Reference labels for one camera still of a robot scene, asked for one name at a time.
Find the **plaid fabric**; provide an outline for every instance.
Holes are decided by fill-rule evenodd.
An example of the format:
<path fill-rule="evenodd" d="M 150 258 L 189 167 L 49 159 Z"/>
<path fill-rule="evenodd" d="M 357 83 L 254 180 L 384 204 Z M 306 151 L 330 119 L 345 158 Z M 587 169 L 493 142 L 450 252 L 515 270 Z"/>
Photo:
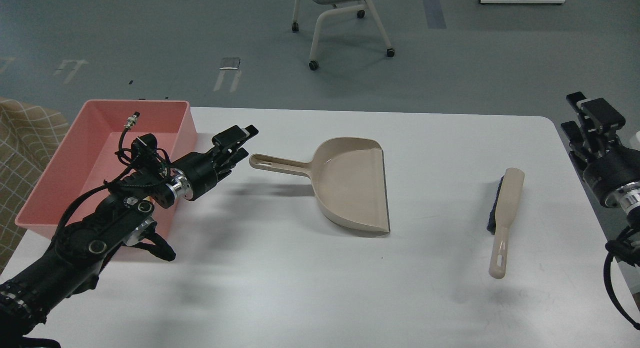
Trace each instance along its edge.
<path fill-rule="evenodd" d="M 0 97 L 0 272 L 25 234 L 14 219 L 68 129 L 55 110 Z"/>

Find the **dustpan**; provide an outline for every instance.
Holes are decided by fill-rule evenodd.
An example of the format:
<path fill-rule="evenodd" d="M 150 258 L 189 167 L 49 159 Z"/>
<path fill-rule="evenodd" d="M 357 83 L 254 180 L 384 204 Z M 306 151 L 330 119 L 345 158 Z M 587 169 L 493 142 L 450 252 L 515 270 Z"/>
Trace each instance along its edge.
<path fill-rule="evenodd" d="M 332 222 L 361 231 L 389 232 L 382 147 L 375 140 L 333 138 L 308 163 L 253 154 L 256 169 L 311 179 L 320 210 Z"/>

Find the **robotic arm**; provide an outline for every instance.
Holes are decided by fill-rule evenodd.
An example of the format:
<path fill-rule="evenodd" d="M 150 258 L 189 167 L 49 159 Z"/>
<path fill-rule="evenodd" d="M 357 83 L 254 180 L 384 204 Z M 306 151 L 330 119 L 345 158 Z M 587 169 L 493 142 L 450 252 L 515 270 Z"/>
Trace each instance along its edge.
<path fill-rule="evenodd" d="M 155 202 L 168 208 L 179 198 L 196 200 L 214 188 L 248 155 L 241 145 L 258 134 L 253 125 L 237 125 L 212 138 L 206 153 L 190 152 L 171 162 L 158 149 L 153 134 L 135 138 L 122 149 L 126 132 L 138 119 L 130 117 L 116 152 L 126 169 L 116 179 L 74 200 L 62 215 L 44 255 L 16 277 L 0 285 L 0 340 L 2 346 L 59 347 L 54 340 L 23 337 L 64 298 L 95 289 L 98 276 L 123 245 L 148 250 L 166 261 L 176 257 L 169 244 L 155 232 Z M 108 190 L 94 213 L 67 224 L 73 212 L 90 195 Z"/>
<path fill-rule="evenodd" d="M 617 239 L 606 243 L 608 254 L 604 264 L 605 288 L 618 311 L 638 330 L 634 321 L 618 302 L 611 284 L 611 263 L 614 257 L 640 266 L 640 247 L 629 238 L 640 232 L 640 152 L 620 143 L 616 131 L 626 121 L 604 99 L 586 99 L 581 93 L 567 95 L 567 101 L 578 113 L 578 121 L 561 125 L 569 138 L 569 153 L 583 181 L 603 207 L 620 207 L 626 214 L 628 227 Z"/>

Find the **pink tray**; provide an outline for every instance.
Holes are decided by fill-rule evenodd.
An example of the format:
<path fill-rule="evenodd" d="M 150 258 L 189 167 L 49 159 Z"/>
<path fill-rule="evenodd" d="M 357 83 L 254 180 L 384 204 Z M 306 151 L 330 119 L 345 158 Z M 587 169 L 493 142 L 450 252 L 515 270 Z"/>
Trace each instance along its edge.
<path fill-rule="evenodd" d="M 114 152 L 124 124 L 135 111 L 137 124 L 127 134 L 123 147 L 134 138 L 153 133 L 158 147 L 165 149 L 171 160 L 194 149 L 197 133 L 189 102 L 167 100 L 89 100 L 69 132 L 62 140 L 42 177 L 15 219 L 16 225 L 51 238 L 60 216 L 74 199 L 85 191 L 112 180 L 125 168 Z M 107 191 L 87 199 L 69 222 L 77 222 L 93 213 Z M 153 218 L 156 231 L 169 235 L 176 204 L 162 209 L 156 204 Z"/>

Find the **screw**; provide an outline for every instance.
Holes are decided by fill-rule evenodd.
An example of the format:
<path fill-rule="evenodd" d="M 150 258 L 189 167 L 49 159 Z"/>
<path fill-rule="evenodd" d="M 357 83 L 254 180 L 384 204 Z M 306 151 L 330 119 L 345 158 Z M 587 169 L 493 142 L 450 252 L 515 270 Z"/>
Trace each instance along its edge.
<path fill-rule="evenodd" d="M 106 248 L 107 243 L 103 242 L 102 240 L 94 240 L 89 243 L 89 252 L 92 252 L 94 254 L 100 254 L 104 252 Z"/>
<path fill-rule="evenodd" d="M 137 209 L 142 213 L 150 212 L 151 209 L 153 209 L 153 207 L 154 206 L 150 202 L 147 202 L 146 200 L 142 200 L 142 202 L 140 202 L 140 204 L 137 205 Z"/>
<path fill-rule="evenodd" d="M 126 200 L 124 202 L 127 203 L 130 206 L 134 206 L 138 202 L 138 198 L 129 197 L 129 198 L 126 198 Z"/>

